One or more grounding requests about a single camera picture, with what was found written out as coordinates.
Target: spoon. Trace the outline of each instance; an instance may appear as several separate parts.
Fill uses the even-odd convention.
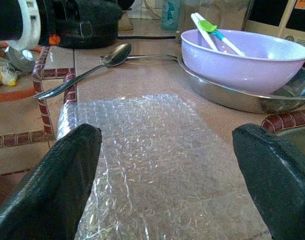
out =
[[[90,69],[89,71],[86,71],[85,73],[73,78],[70,81],[64,82],[63,84],[61,84],[59,86],[56,86],[47,91],[38,93],[38,94],[34,95],[33,98],[42,100],[42,99],[49,99],[54,96],[57,96],[58,94],[61,94],[66,89],[68,89],[72,85],[76,84],[77,82],[84,79],[89,74],[97,71],[100,68],[103,68],[103,67],[110,68],[110,67],[115,67],[115,66],[122,64],[127,59],[129,54],[131,53],[131,50],[132,50],[132,46],[128,43],[119,45],[112,52],[110,52],[109,54],[107,54],[101,58],[103,64],[98,65],[98,66],[94,67],[93,69]]]

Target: plastic bowl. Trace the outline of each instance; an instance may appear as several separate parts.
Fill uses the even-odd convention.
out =
[[[210,49],[197,29],[181,34],[184,64],[215,83],[268,94],[285,85],[305,62],[305,47],[292,41],[236,30],[220,30],[246,56],[236,55],[217,38]]]

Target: metal tray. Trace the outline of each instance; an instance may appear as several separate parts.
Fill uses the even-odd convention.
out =
[[[217,104],[250,113],[279,114],[305,104],[305,68],[280,89],[271,94],[258,94],[217,84],[188,69],[181,57],[179,65],[187,72],[192,88]]]

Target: black cable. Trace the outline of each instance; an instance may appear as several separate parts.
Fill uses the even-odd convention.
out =
[[[175,39],[175,36],[118,36],[117,39]]]

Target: sticker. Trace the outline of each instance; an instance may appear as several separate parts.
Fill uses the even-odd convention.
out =
[[[305,10],[305,0],[297,0],[295,9],[304,9]]]
[[[305,47],[305,38],[303,38],[303,37],[288,35],[284,39],[286,39],[288,41],[295,42],[295,43],[300,44],[300,45],[303,45]]]

